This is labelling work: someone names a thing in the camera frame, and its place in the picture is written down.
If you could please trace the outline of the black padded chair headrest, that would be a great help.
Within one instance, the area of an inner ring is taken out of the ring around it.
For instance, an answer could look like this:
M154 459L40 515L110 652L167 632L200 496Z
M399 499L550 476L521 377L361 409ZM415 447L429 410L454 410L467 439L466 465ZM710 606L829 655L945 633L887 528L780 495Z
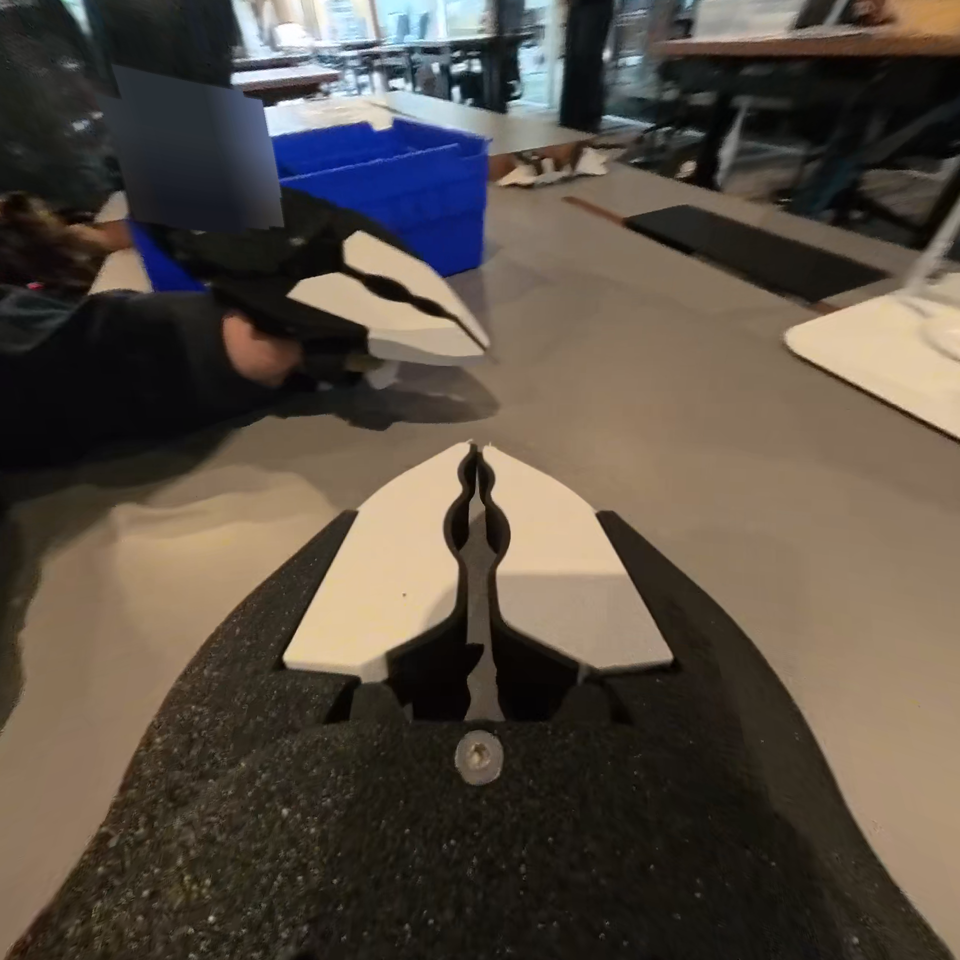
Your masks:
M230 1L85 1L95 62L230 88L239 28Z

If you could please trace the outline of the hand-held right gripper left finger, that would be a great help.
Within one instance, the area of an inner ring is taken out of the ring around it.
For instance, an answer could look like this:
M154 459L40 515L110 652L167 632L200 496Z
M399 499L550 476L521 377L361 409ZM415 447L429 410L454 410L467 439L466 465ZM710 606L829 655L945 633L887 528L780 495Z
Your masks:
M282 655L290 670L383 682L389 657L455 610L459 563L447 521L474 453L455 443L361 504Z

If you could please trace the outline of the person's left forearm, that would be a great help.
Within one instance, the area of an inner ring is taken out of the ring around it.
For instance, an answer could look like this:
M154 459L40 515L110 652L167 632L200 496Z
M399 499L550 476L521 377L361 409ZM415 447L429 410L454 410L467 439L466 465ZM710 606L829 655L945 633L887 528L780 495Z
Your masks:
M2 287L3 471L176 437L254 411L206 293L114 291L65 303Z

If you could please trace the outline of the blue plastic bin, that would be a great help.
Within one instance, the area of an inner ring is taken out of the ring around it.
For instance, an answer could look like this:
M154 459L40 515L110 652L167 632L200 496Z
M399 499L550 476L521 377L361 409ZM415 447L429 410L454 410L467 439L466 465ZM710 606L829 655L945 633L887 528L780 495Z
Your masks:
M488 142L462 130L388 118L271 135L261 102L236 130L165 148L157 184L174 224L126 215L154 291L199 290L228 276L282 277L314 236L354 228L418 257L443 278L484 254Z

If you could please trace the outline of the black mesh office chair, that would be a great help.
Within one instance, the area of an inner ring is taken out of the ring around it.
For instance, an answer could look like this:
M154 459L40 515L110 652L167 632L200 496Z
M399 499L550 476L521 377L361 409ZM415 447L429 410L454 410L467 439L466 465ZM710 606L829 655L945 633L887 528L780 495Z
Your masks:
M1 188L94 213L117 191L84 23L60 1L1 4Z

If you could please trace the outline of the person's left hand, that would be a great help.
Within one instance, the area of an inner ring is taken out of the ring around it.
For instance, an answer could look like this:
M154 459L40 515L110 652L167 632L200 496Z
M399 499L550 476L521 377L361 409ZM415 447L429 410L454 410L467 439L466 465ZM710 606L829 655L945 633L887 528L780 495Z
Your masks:
M265 333L241 314L223 315L221 337L234 371L263 388L279 389L303 368L305 354L298 342Z

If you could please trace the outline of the black rectangular mat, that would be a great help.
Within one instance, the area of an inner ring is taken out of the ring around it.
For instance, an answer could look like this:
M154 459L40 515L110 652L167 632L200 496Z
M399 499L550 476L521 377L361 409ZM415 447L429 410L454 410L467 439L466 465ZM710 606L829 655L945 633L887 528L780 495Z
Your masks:
M808 306L889 276L844 255L689 204L640 213L623 223L635 234Z

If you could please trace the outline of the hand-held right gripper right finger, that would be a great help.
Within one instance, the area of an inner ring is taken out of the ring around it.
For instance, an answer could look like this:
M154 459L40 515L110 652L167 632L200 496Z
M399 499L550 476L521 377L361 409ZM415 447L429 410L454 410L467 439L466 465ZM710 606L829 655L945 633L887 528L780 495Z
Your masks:
M674 663L588 501L492 445L479 453L477 476L499 685L577 685Z

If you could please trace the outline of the white crumpled pieces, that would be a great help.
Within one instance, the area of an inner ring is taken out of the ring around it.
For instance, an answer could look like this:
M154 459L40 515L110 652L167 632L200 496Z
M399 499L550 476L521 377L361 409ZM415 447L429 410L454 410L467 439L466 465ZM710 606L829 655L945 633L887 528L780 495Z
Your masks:
M620 154L617 148L589 142L505 153L492 159L490 180L501 188L536 189L598 178L609 172Z

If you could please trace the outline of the wooden desk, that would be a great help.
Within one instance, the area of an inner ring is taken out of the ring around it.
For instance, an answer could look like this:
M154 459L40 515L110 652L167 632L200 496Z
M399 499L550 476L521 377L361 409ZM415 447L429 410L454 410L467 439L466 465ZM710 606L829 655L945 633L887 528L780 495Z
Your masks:
M763 37L660 41L664 62L706 62L716 74L715 102L694 172L693 186L718 189L722 140L735 122L735 100L746 97L745 72L766 66L809 66L810 83L796 83L794 99L834 105L832 127L818 175L851 162L854 146L866 147L870 124L897 110L916 114L897 132L913 138L958 112L959 3L842 2L866 11L859 26L807 27Z

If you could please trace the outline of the dark patterned bag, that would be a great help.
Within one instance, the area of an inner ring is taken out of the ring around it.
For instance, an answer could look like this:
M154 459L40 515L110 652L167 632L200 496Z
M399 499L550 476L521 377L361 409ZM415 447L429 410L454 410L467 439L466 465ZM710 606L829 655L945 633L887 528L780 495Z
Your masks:
M1 284L75 301L90 291L104 248L81 224L64 222L20 191L1 198Z

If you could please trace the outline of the light grey table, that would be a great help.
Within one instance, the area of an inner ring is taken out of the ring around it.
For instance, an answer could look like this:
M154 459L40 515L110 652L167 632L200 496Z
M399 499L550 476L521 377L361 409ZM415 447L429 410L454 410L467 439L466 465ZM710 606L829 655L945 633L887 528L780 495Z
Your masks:
M281 102L267 106L265 114L272 136L356 122L384 129L391 114L485 138L492 157L565 150L594 140L594 134L561 126L540 113L502 114L408 91Z

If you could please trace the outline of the brown wooden table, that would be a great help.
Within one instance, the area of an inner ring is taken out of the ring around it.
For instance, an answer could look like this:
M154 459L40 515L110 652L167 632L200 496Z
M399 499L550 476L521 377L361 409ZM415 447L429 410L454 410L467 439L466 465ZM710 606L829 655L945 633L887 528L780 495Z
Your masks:
M244 96L271 107L324 94L341 78L339 70L316 64L299 64L237 71L231 76L231 86Z

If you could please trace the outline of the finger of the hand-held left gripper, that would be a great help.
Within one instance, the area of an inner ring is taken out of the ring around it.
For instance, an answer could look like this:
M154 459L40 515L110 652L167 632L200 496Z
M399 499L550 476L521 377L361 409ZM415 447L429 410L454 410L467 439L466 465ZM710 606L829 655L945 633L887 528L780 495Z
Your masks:
M440 315L375 294L340 273L302 279L287 294L296 304L364 328L369 354L383 361L462 367L486 356L486 331L444 278L422 275L414 296L438 306Z
M368 292L384 303L405 304L459 330L476 351L487 352L490 335L450 283L421 258L366 230L343 241L342 258Z

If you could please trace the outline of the white flat board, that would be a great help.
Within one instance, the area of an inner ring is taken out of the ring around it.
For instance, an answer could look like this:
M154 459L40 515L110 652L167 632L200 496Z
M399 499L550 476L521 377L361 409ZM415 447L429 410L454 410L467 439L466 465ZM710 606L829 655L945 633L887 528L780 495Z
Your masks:
M959 439L959 275L898 290L795 325L799 359Z

